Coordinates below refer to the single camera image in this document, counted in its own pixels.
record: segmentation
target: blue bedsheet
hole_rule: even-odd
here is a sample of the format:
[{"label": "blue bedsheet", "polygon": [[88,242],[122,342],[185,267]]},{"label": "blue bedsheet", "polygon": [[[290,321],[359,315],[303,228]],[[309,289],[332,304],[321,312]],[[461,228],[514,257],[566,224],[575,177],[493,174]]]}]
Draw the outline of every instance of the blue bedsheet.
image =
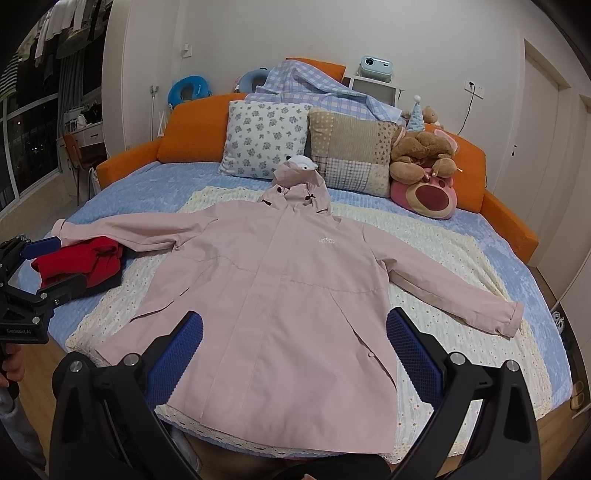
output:
[{"label": "blue bedsheet", "polygon": [[[217,173],[218,168],[218,163],[151,163],[106,188],[69,220],[81,224],[121,213],[176,212],[193,192],[206,186],[243,186],[261,190],[269,185],[266,180],[223,176]],[[474,237],[502,278],[511,298],[525,303],[524,316],[531,324],[550,376],[553,408],[570,397],[569,363],[546,303],[527,267],[482,215],[457,210],[450,220],[432,220],[408,212],[389,199],[342,190],[329,191],[334,202],[395,212]],[[31,292],[36,291],[41,283],[37,272],[28,264],[21,269],[18,281],[22,288]],[[96,307],[100,297],[76,300],[56,310],[49,331],[62,347],[84,315]]]}]

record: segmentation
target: floral pillow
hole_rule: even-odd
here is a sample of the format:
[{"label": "floral pillow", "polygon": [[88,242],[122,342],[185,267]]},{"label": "floral pillow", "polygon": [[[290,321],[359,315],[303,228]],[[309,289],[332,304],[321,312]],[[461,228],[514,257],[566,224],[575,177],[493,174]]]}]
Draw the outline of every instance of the floral pillow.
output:
[{"label": "floral pillow", "polygon": [[219,172],[272,179],[288,155],[304,153],[311,108],[308,103],[230,102]]}]

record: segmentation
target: white drawer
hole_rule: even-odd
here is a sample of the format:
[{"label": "white drawer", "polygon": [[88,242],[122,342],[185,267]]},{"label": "white drawer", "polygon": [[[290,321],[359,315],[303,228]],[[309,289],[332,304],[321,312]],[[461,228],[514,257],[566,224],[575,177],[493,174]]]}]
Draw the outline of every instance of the white drawer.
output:
[{"label": "white drawer", "polygon": [[76,143],[78,143],[78,147],[84,147],[84,145],[85,145],[84,132],[76,132],[72,135],[74,135],[74,138],[76,139]]},{"label": "white drawer", "polygon": [[82,132],[84,134],[84,145],[94,145],[97,143],[104,143],[103,137],[103,125],[97,125],[95,127],[87,128]]}]

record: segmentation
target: blue plaid bedding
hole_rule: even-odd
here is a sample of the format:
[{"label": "blue plaid bedding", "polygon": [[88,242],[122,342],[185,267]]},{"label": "blue plaid bedding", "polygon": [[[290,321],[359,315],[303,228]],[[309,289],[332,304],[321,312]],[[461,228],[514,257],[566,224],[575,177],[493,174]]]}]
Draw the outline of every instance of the blue plaid bedding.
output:
[{"label": "blue plaid bedding", "polygon": [[256,87],[256,93],[249,94],[246,99],[310,103],[361,120],[398,122],[402,114],[402,110],[365,93],[349,90],[319,69],[297,60],[282,61],[269,72],[265,84]]}]

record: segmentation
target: checkered pillow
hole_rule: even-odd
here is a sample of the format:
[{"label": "checkered pillow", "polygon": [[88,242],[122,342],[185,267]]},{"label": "checkered pillow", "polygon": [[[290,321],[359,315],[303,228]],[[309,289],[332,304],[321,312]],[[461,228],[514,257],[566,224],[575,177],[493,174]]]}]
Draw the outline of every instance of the checkered pillow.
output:
[{"label": "checkered pillow", "polygon": [[388,167],[395,124],[317,108],[309,118],[312,158],[327,187],[390,196]]}]

